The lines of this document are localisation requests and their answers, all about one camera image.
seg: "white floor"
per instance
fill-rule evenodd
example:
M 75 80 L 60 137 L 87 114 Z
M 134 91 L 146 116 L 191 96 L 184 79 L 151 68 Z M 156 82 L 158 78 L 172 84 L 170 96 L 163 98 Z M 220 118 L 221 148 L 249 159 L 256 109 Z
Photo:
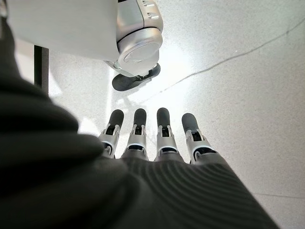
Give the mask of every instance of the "white floor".
M 305 225 L 305 1 L 158 0 L 163 16 L 161 73 L 118 92 L 105 63 L 50 50 L 50 96 L 98 135 L 114 109 L 125 120 L 147 112 L 148 155 L 156 154 L 156 112 L 166 107 L 181 155 L 189 161 L 181 117 L 202 133 L 273 219 Z

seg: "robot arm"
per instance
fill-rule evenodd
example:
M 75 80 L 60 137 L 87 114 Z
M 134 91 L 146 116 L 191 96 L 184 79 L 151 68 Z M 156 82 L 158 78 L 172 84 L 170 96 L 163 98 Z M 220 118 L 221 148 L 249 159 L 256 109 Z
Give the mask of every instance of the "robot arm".
M 100 59 L 118 73 L 144 76 L 156 66 L 163 21 L 152 0 L 9 0 L 21 39 Z

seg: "robotic hand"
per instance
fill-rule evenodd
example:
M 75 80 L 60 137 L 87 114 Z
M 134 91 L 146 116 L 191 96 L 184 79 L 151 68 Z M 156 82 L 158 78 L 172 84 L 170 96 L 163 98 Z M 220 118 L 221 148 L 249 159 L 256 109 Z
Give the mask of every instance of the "robotic hand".
M 103 156 L 115 158 L 114 153 L 119 141 L 119 133 L 123 123 L 124 114 L 121 110 L 115 110 L 111 114 L 109 123 L 99 136 L 104 143 Z M 170 125 L 170 115 L 166 108 L 160 108 L 157 112 L 157 156 L 155 161 L 176 160 L 183 162 L 179 154 L 174 135 Z M 205 165 L 209 163 L 226 164 L 226 161 L 213 150 L 207 139 L 202 135 L 196 118 L 193 114 L 186 113 L 182 117 L 182 124 L 186 136 L 186 144 L 190 154 L 192 165 Z M 137 157 L 148 160 L 146 150 L 146 112 L 143 109 L 136 110 L 134 114 L 132 131 L 124 157 Z
M 9 0 L 16 35 L 35 45 L 105 61 L 118 91 L 160 72 L 163 20 L 152 0 Z

